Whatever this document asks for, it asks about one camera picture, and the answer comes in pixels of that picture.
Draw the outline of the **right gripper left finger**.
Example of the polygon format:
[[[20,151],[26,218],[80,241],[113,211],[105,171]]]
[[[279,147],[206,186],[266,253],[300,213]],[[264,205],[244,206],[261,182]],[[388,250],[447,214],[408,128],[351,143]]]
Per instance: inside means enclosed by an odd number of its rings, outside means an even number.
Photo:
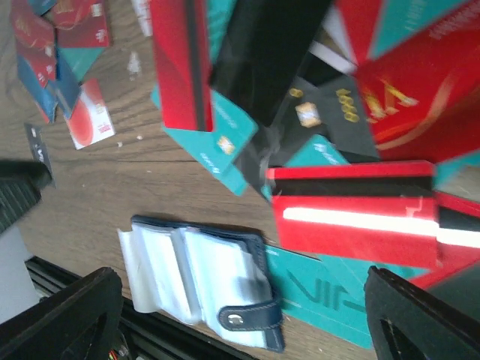
[[[103,267],[1,324],[2,359],[107,359],[122,282]]]

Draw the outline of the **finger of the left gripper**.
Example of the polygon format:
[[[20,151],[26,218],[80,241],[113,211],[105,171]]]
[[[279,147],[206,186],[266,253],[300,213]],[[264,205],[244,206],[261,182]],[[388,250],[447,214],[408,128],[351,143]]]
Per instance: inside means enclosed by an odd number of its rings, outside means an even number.
[[[41,191],[52,180],[44,163],[1,160],[1,234],[41,201]]]

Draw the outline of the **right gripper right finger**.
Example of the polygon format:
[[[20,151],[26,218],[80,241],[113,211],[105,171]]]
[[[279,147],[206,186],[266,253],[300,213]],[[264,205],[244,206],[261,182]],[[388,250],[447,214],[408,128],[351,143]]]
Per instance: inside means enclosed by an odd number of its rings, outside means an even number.
[[[378,359],[478,359],[479,322],[386,268],[364,285]]]

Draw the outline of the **blue leather card holder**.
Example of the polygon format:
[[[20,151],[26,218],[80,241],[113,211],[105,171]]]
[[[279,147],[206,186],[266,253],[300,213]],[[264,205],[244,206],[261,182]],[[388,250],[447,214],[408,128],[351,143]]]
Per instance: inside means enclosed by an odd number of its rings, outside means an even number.
[[[258,231],[134,215],[117,233],[136,312],[163,311],[234,344],[285,350],[281,294]]]

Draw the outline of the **plain black card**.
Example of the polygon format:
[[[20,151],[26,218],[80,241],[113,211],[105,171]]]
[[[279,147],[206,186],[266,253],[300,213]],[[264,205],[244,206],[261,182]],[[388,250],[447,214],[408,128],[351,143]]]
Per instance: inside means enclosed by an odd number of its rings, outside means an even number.
[[[322,25],[330,1],[237,1],[211,89],[269,126]]]

